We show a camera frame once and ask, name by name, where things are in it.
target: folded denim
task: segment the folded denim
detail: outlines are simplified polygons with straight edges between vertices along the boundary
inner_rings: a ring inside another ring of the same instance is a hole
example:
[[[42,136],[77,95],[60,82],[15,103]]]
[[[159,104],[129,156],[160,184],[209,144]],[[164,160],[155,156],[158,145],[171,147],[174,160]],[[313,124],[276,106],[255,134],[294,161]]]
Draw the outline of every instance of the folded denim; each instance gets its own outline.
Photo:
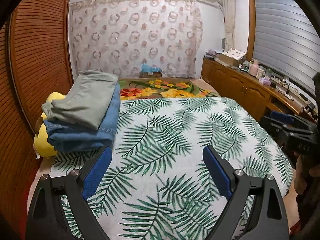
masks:
[[[44,103],[42,110],[49,121],[58,119],[98,130],[117,80],[116,75],[100,71],[80,72],[66,97]]]
[[[79,124],[65,123],[60,120],[44,120],[48,143],[55,150],[69,153],[90,151],[103,146],[112,147],[120,110],[120,85],[116,84],[110,105],[97,131]]]

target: silver bolt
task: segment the silver bolt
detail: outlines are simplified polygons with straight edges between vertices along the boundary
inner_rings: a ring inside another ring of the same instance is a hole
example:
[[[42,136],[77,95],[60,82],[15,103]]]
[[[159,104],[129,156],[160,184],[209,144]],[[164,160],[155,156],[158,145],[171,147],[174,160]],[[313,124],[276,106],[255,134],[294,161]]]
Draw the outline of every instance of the silver bolt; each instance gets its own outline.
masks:
[[[268,180],[273,180],[275,177],[272,174],[267,174],[267,179]]]
[[[77,176],[79,174],[79,172],[80,171],[78,169],[74,169],[74,170],[71,171],[71,175],[72,176]]]
[[[244,172],[243,172],[243,170],[238,169],[238,170],[236,170],[236,174],[238,176],[242,176],[244,174]]]
[[[41,180],[46,180],[47,178],[48,178],[48,174],[46,174],[46,173],[42,174],[40,177]]]

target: gray-green garment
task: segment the gray-green garment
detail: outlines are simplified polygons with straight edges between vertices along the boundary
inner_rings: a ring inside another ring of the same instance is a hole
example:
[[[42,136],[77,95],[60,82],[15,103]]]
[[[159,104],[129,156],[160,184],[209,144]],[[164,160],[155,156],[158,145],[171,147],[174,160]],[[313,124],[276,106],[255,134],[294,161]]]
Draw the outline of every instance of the gray-green garment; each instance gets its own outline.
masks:
[[[98,130],[117,80],[117,76],[100,71],[80,72],[66,97],[44,103],[42,110],[49,121],[58,119]]]

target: cardboard box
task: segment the cardboard box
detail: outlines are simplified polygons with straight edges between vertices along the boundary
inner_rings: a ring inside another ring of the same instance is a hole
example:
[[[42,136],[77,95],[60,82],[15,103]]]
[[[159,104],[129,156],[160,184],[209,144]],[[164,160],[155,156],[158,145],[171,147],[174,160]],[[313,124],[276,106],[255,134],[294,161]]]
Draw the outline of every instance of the cardboard box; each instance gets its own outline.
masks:
[[[224,54],[219,54],[218,59],[222,62],[224,62],[225,64],[230,65],[230,67],[239,67],[239,65],[242,63],[243,59],[241,60],[236,60],[234,58],[231,58],[227,55]]]
[[[161,78],[161,72],[140,72],[140,78]]]

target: white bed sheet with green leaves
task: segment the white bed sheet with green leaves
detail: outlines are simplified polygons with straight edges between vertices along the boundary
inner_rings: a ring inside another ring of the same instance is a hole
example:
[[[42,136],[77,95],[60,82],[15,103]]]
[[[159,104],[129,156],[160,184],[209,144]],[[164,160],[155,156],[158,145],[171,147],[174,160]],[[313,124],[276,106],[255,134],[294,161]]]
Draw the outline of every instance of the white bed sheet with green leaves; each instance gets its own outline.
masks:
[[[213,145],[248,175],[275,176],[282,196],[292,169],[274,140],[229,98],[158,98],[121,102],[112,162],[88,199],[111,240],[198,240],[214,226],[225,204],[202,160]],[[59,153],[51,176],[63,176],[96,152]],[[73,234],[81,237],[65,196]],[[248,197],[235,236],[243,229]]]

